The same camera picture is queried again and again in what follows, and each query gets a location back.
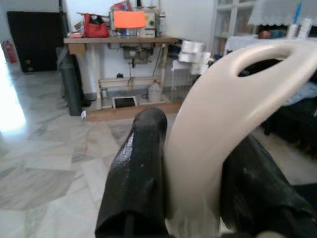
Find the red bag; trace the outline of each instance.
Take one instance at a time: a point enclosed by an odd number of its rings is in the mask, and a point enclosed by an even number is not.
[[[97,16],[96,22],[93,23],[93,20],[90,14],[86,13],[84,16],[84,29],[86,37],[90,38],[104,38],[109,36],[108,27],[101,18]]]

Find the plastic bottle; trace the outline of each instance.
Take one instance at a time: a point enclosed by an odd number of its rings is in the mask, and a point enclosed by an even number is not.
[[[149,87],[149,102],[160,103],[162,101],[162,89],[156,80]]]

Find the table leg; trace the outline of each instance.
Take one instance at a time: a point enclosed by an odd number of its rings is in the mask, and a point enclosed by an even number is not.
[[[91,50],[92,50],[92,57],[93,57],[93,68],[94,68],[94,78],[95,78],[95,87],[96,87],[96,95],[97,95],[97,106],[96,109],[100,110],[102,108],[102,98],[101,98],[101,90],[99,85],[99,71],[97,66],[97,60],[96,60],[96,50],[95,45],[91,44]]]
[[[163,45],[163,65],[162,65],[162,74],[160,80],[160,86],[162,90],[164,90],[164,81],[165,81],[165,74],[166,74],[166,65],[167,65],[167,55],[168,54],[168,44]]]

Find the lace curtain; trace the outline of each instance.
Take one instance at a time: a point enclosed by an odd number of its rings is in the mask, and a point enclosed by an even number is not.
[[[297,0],[257,0],[249,24],[252,25],[290,25],[294,22],[298,7]],[[317,26],[317,0],[303,0],[302,12],[298,20],[309,17]]]

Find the marble floor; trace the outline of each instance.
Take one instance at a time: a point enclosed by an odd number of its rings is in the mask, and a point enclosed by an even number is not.
[[[23,74],[0,60],[0,237],[94,237],[109,166],[132,119],[70,117],[60,86],[54,72]],[[254,134],[293,184],[317,182],[317,162]]]

